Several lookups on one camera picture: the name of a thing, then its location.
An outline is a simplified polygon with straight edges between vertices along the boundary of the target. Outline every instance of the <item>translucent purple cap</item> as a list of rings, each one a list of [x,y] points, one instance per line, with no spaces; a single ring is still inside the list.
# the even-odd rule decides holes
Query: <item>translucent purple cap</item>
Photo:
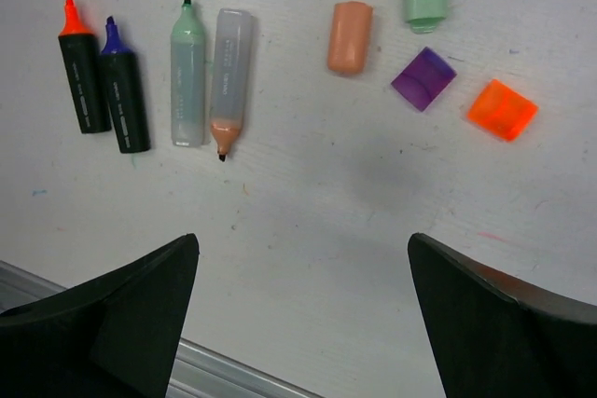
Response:
[[[454,69],[435,51],[425,47],[392,81],[392,87],[422,112],[455,77]]]

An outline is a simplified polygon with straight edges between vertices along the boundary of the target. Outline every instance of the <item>black highlighter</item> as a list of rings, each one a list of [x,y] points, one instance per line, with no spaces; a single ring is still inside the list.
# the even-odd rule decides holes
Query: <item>black highlighter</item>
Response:
[[[97,65],[95,34],[78,17],[75,2],[66,0],[66,24],[58,36],[78,126],[84,134],[110,130],[110,115]]]
[[[100,53],[100,73],[118,147],[124,154],[141,153],[151,144],[139,63],[132,50],[120,41],[112,16],[106,21],[105,31],[107,39]]]

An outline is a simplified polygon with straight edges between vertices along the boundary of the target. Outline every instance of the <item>highlighter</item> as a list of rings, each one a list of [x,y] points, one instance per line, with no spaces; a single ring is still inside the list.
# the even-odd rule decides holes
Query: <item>highlighter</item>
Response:
[[[184,0],[170,35],[172,142],[197,147],[205,133],[205,32]]]
[[[66,77],[83,134],[110,130],[110,115],[102,93],[97,38],[78,17],[75,2],[64,4],[66,24],[58,36]]]
[[[226,160],[243,129],[252,30],[253,17],[247,11],[220,9],[215,27],[210,125],[221,161]]]
[[[120,41],[110,16],[105,24],[105,47],[100,72],[121,153],[141,153],[150,148],[146,108],[136,55]]]

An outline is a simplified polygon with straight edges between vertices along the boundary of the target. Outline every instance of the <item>peach cap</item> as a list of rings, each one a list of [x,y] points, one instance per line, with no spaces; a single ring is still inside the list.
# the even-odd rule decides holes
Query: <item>peach cap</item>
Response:
[[[363,72],[369,47],[373,7],[363,2],[334,6],[334,17],[327,49],[329,70],[346,75]]]
[[[217,154],[220,156],[220,160],[224,161],[232,145],[241,135],[243,123],[225,119],[212,119],[211,128],[217,144]]]
[[[467,116],[483,129],[512,142],[538,110],[536,104],[494,79],[475,100]]]

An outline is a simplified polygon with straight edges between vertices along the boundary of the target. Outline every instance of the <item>metal edge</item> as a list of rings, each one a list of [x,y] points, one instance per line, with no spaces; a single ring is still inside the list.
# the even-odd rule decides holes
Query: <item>metal edge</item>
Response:
[[[64,287],[0,261],[0,290],[39,300]],[[24,303],[15,303],[14,308]],[[180,339],[167,396],[169,398],[322,398],[254,368]]]

